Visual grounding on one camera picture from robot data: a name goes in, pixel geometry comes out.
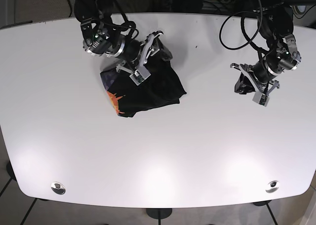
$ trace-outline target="round metal bolt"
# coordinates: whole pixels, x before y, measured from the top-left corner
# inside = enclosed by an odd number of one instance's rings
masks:
[[[50,187],[56,194],[64,194],[66,192],[65,187],[59,182],[53,182]]]
[[[266,192],[273,193],[273,192],[277,191],[277,189],[279,189],[279,187],[280,187],[280,182],[278,182],[278,181],[270,182],[266,187]]]

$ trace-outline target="metal bracket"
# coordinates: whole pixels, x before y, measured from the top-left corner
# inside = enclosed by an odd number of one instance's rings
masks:
[[[254,77],[249,73],[249,70],[251,70],[251,67],[249,65],[238,65],[235,63],[231,64],[231,68],[235,68],[237,70],[240,70],[244,76],[246,76],[249,81],[251,82],[252,86],[255,88],[256,92],[253,97],[253,101],[262,105],[267,106],[268,102],[270,100],[269,94],[275,89],[280,88],[280,83],[276,80],[270,81],[270,84],[272,84],[272,87],[265,93],[266,85],[261,84],[257,82]]]
[[[297,62],[301,62],[301,55],[297,50],[296,40],[293,34],[290,34],[285,38],[286,44],[288,46],[288,50],[292,56],[293,60],[296,60]]]
[[[161,34],[163,34],[163,32],[161,31],[149,34],[145,41],[145,45],[140,56],[139,64],[136,66],[136,71],[129,76],[136,85],[140,85],[151,75],[144,65],[147,63],[149,56],[153,56],[159,51],[156,51],[155,48],[152,46],[154,40]]]

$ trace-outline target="white table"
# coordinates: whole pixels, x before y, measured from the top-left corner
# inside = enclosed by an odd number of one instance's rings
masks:
[[[316,169],[315,35],[295,28],[302,63],[277,80],[265,108],[234,93],[230,64],[255,64],[251,47],[225,50],[225,17],[130,14],[139,40],[162,30],[187,95],[179,105],[116,116],[99,73],[114,61],[82,49],[76,19],[0,31],[0,125],[20,189],[71,203],[179,208],[249,203],[304,193]],[[121,23],[120,16],[113,16]],[[256,21],[246,21],[249,35]],[[224,42],[245,42],[239,18]],[[265,41],[255,42],[263,47]],[[280,188],[266,193],[271,181]],[[52,182],[66,188],[64,195]]]

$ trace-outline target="black cloth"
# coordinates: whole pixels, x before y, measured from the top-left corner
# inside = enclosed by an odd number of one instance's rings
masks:
[[[149,57],[146,68],[151,73],[136,85],[129,73],[116,69],[102,72],[101,79],[119,116],[133,117],[137,112],[179,104],[186,94],[180,79],[169,61]]]

